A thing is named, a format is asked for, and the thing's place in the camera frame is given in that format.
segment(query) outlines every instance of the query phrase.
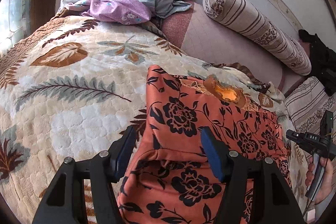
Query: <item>hand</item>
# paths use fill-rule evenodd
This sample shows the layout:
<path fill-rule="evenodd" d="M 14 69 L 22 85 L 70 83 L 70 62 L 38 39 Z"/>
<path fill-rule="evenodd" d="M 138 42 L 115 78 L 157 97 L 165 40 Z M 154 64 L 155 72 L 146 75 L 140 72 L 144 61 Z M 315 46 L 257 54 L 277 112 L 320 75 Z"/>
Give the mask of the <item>hand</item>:
<path fill-rule="evenodd" d="M 308 165 L 308 171 L 307 171 L 307 179 L 305 180 L 305 184 L 306 186 L 311 185 L 311 182 L 314 179 L 314 168 L 315 165 L 313 163 L 313 157 L 310 157 L 309 160 L 309 165 Z M 320 164 L 325 167 L 327 163 L 327 160 L 325 158 L 320 158 Z M 330 161 L 330 159 L 328 159 L 328 164 L 327 164 L 327 168 L 325 169 L 325 174 L 323 177 L 323 181 L 321 183 L 321 187 L 319 192 L 316 194 L 316 198 L 315 198 L 315 204 L 319 204 L 320 202 L 322 202 L 332 191 L 332 186 L 331 186 L 331 182 L 333 179 L 333 165 Z"/>

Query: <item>purple cloth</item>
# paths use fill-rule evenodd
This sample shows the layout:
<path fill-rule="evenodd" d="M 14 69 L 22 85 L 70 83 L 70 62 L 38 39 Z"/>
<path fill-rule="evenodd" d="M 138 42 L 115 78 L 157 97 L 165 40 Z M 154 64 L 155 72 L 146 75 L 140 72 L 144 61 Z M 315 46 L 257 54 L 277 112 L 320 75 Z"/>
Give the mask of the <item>purple cloth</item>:
<path fill-rule="evenodd" d="M 137 0 L 80 0 L 66 8 L 82 12 L 82 16 L 124 25 L 143 23 L 152 17 L 151 11 Z"/>

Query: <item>orange garment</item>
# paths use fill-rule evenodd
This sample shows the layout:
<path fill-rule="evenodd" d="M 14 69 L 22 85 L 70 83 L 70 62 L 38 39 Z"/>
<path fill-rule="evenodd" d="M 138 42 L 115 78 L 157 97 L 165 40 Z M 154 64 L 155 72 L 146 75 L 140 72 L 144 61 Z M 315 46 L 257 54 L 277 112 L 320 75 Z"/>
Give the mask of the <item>orange garment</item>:
<path fill-rule="evenodd" d="M 213 222 L 225 184 L 213 175 L 204 154 L 204 126 L 249 159 L 273 158 L 290 185 L 287 150 L 275 113 L 250 99 L 253 107 L 245 103 L 240 108 L 239 96 L 244 94 L 239 89 L 216 82 L 213 91 L 205 81 L 149 67 L 146 129 L 118 196 L 126 223 Z M 214 94 L 221 90 L 227 92 L 221 93 L 222 100 Z M 225 94 L 233 97 L 224 99 Z M 248 181 L 241 223 L 248 223 L 252 196 L 253 182 Z"/>

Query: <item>metal screw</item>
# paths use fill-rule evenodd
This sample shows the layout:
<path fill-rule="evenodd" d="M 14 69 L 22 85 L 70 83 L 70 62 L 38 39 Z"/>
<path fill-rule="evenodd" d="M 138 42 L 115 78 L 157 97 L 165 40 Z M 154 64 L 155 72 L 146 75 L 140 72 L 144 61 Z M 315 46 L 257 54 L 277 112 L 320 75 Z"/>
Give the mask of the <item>metal screw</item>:
<path fill-rule="evenodd" d="M 105 158 L 109 155 L 109 152 L 107 150 L 100 151 L 99 156 L 101 158 Z"/>
<path fill-rule="evenodd" d="M 237 152 L 237 151 L 234 151 L 234 150 L 231 150 L 231 151 L 229 152 L 229 155 L 230 155 L 231 157 L 235 158 L 235 157 L 238 157 L 238 152 Z"/>
<path fill-rule="evenodd" d="M 73 158 L 71 158 L 71 157 L 65 157 L 64 160 L 63 160 L 63 162 L 65 164 L 70 164 L 70 163 L 72 163 L 72 161 L 73 161 Z"/>
<path fill-rule="evenodd" d="M 273 160 L 271 158 L 265 158 L 265 162 L 267 164 L 271 164 L 273 162 Z"/>

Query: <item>quilted blanket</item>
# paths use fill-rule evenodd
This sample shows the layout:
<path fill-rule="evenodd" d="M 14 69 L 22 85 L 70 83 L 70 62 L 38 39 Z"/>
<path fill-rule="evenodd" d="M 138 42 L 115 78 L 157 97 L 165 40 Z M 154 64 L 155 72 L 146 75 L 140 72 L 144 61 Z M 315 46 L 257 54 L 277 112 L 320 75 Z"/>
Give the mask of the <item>quilted blanket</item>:
<path fill-rule="evenodd" d="M 141 140 L 147 70 L 154 64 L 172 75 L 211 77 L 241 88 L 246 100 L 276 112 L 284 131 L 294 128 L 272 83 L 258 86 L 234 68 L 212 67 L 139 26 L 54 18 L 0 59 L 0 193 L 22 224 L 32 222 L 64 157 L 89 159 L 131 124 Z M 302 151 L 291 152 L 301 161 L 291 160 L 289 171 L 305 174 Z M 304 179 L 291 180 L 304 207 Z M 85 184 L 88 220 L 95 223 Z"/>

